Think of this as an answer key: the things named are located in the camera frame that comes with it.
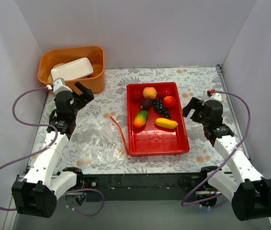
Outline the dark grape bunch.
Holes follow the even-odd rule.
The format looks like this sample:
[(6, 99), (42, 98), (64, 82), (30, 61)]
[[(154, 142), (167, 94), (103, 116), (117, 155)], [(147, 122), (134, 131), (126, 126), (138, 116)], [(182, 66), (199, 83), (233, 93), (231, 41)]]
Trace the dark grape bunch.
[(172, 118), (170, 112), (168, 111), (168, 109), (165, 107), (165, 105), (160, 99), (154, 99), (152, 104), (153, 104), (154, 110), (158, 114), (162, 115), (165, 118)]

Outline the clear zip bag orange zipper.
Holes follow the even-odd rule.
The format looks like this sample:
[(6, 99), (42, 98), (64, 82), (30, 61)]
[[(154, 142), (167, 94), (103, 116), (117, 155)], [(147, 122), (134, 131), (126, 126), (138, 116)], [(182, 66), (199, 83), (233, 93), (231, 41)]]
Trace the clear zip bag orange zipper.
[(70, 141), (62, 164), (85, 174), (120, 172), (130, 162), (121, 130), (111, 118), (101, 123), (80, 122)]

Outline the red plastic tray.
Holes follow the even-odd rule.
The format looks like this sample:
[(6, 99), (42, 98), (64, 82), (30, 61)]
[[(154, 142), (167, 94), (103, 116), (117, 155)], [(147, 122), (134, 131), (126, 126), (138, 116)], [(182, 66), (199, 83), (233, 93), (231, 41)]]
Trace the red plastic tray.
[[(140, 112), (140, 103), (132, 100), (134, 91), (143, 91), (146, 87), (153, 87), (160, 92), (164, 87), (172, 90), (172, 95), (176, 99), (176, 105), (170, 109), (171, 120), (176, 121), (178, 126), (175, 129), (159, 127), (155, 120), (160, 118), (154, 108), (148, 111), (146, 124), (141, 128), (133, 127), (133, 120)], [(131, 156), (158, 156), (183, 154), (190, 150), (184, 118), (182, 116), (181, 103), (179, 99), (177, 85), (174, 82), (158, 83), (138, 83), (128, 84), (127, 92), (127, 121), (128, 121), (128, 141)]]

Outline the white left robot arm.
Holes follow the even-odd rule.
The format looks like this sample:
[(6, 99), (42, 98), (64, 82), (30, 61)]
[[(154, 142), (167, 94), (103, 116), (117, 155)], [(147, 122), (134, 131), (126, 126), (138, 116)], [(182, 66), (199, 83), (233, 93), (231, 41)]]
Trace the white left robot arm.
[(48, 86), (56, 95), (56, 107), (49, 116), (42, 152), (23, 180), (16, 181), (11, 188), (19, 214), (49, 218), (56, 209), (57, 200), (65, 192), (69, 189), (78, 192), (84, 187), (84, 180), (80, 177), (82, 171), (76, 167), (65, 168), (59, 176), (52, 177), (76, 127), (78, 111), (94, 99), (92, 90), (78, 81), (74, 85), (81, 94), (70, 89), (62, 78)]

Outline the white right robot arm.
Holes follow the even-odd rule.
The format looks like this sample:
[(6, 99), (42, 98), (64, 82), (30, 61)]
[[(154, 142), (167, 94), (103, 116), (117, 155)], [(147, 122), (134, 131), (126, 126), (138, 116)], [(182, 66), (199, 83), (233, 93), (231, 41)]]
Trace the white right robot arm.
[(215, 150), (224, 158), (220, 166), (201, 169), (199, 184), (181, 201), (188, 206), (187, 199), (199, 188), (215, 188), (230, 201), (235, 216), (241, 220), (271, 217), (271, 179), (266, 179), (255, 169), (239, 148), (233, 131), (223, 123), (221, 95), (217, 93), (208, 100), (195, 97), (183, 108), (186, 117), (194, 110), (191, 120), (202, 124), (204, 135)]

